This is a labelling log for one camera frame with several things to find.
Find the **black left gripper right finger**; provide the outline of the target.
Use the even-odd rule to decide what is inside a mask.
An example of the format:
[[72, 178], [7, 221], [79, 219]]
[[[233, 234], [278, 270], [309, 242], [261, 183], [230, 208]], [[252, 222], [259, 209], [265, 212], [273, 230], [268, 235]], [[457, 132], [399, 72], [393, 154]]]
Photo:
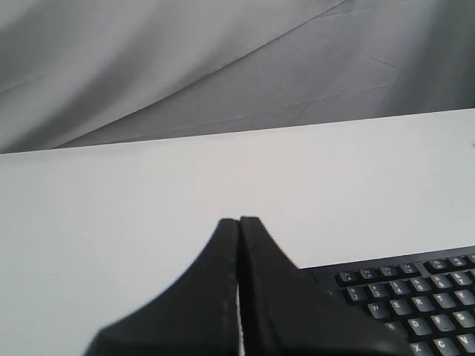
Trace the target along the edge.
[[404, 338], [321, 290], [257, 217], [241, 217], [239, 299], [246, 355], [411, 355]]

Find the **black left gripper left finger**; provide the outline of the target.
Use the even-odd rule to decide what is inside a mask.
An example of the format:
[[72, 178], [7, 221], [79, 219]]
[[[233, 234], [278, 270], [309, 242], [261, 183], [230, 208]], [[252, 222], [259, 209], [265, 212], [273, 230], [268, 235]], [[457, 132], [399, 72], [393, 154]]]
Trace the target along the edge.
[[89, 355], [239, 355], [238, 222], [222, 219], [161, 295], [102, 328]]

